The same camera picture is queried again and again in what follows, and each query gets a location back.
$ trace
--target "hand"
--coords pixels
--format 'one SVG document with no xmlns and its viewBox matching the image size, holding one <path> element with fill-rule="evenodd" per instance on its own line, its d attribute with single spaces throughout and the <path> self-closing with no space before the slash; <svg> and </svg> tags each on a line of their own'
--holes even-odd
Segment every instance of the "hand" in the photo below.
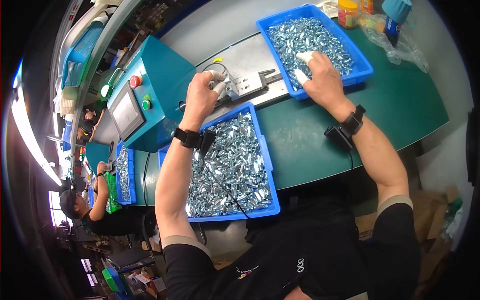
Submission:
<svg viewBox="0 0 480 300">
<path fill-rule="evenodd" d="M 82 136 L 83 136 L 84 133 L 85 133 L 85 131 L 83 131 L 82 128 L 78 128 L 78 129 L 77 129 L 77 139 L 80 140 L 80 139 L 82 138 Z"/>
<path fill-rule="evenodd" d="M 85 113 L 85 120 L 91 120 L 94 115 L 95 113 L 93 111 L 87 111 L 87 113 Z"/>
<path fill-rule="evenodd" d="M 105 171 L 108 169 L 108 165 L 106 163 L 104 163 L 103 161 L 99 162 L 97 167 L 96 167 L 96 173 L 97 174 L 100 174 L 100 173 L 105 173 Z"/>
<path fill-rule="evenodd" d="M 179 125 L 182 130 L 199 131 L 201 125 L 214 107 L 218 95 L 225 89 L 225 83 L 220 82 L 213 90 L 208 87 L 211 81 L 223 81 L 225 75 L 218 71 L 205 71 L 195 74 L 188 85 L 187 100 L 183 119 Z"/>
<path fill-rule="evenodd" d="M 350 102 L 343 93 L 340 73 L 325 54 L 317 51 L 297 53 L 297 58 L 306 62 L 312 71 L 312 80 L 301 71 L 295 70 L 298 82 L 307 94 L 330 113 Z"/>
</svg>

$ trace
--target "red emergency stop button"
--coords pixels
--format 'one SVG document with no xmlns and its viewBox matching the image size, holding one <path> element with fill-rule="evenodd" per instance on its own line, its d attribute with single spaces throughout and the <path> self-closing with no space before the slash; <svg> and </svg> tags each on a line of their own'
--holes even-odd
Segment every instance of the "red emergency stop button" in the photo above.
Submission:
<svg viewBox="0 0 480 300">
<path fill-rule="evenodd" d="M 130 87 L 132 89 L 138 87 L 139 85 L 142 85 L 142 77 L 141 76 L 132 76 L 130 77 Z"/>
</svg>

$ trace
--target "shelf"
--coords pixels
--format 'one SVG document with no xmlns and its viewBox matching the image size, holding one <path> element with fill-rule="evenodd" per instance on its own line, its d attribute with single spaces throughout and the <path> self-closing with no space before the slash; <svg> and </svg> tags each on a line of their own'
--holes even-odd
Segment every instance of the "shelf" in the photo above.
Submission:
<svg viewBox="0 0 480 300">
<path fill-rule="evenodd" d="M 70 138 L 70 145 L 72 147 L 72 168 L 74 164 L 74 155 L 75 155 L 75 148 L 76 148 L 76 140 L 77 140 L 77 133 L 74 130 L 78 128 L 78 123 L 80 121 L 80 116 L 82 114 L 82 108 L 84 106 L 85 98 L 88 93 L 88 87 L 92 82 L 93 76 L 100 64 L 100 61 L 103 58 L 105 51 L 107 51 L 108 45 L 112 41 L 113 37 L 123 24 L 127 21 L 127 19 L 132 14 L 133 10 L 140 4 L 142 0 L 123 0 L 117 10 L 113 13 L 111 19 L 108 21 L 107 25 L 102 31 L 102 34 L 98 38 L 98 41 L 93 48 L 92 54 L 90 59 L 88 60 L 87 67 L 85 73 L 82 77 L 82 82 L 78 88 L 78 97 L 75 104 L 75 111 L 73 113 L 73 121 L 72 121 L 72 135 Z"/>
</svg>

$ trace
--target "plastic bottle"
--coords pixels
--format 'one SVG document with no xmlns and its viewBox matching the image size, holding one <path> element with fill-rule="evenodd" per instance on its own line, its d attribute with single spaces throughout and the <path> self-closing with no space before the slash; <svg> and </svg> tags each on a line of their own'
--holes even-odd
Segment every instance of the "plastic bottle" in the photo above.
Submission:
<svg viewBox="0 0 480 300">
<path fill-rule="evenodd" d="M 358 25 L 358 5 L 351 0 L 338 0 L 338 23 L 346 29 Z"/>
<path fill-rule="evenodd" d="M 361 0 L 360 9 L 369 14 L 373 14 L 373 0 Z"/>
<path fill-rule="evenodd" d="M 392 46 L 395 47 L 402 24 L 412 9 L 412 2 L 410 0 L 385 0 L 382 8 L 387 15 L 384 33 Z"/>
</svg>

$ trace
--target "baseball cap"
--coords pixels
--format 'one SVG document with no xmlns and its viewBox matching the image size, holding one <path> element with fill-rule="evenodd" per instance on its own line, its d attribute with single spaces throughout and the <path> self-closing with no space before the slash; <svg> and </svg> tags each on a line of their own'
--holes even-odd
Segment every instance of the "baseball cap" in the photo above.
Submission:
<svg viewBox="0 0 480 300">
<path fill-rule="evenodd" d="M 77 198 L 77 193 L 74 190 L 64 191 L 60 195 L 60 208 L 63 213 L 70 219 L 77 219 L 77 213 L 75 212 L 75 199 Z"/>
</svg>

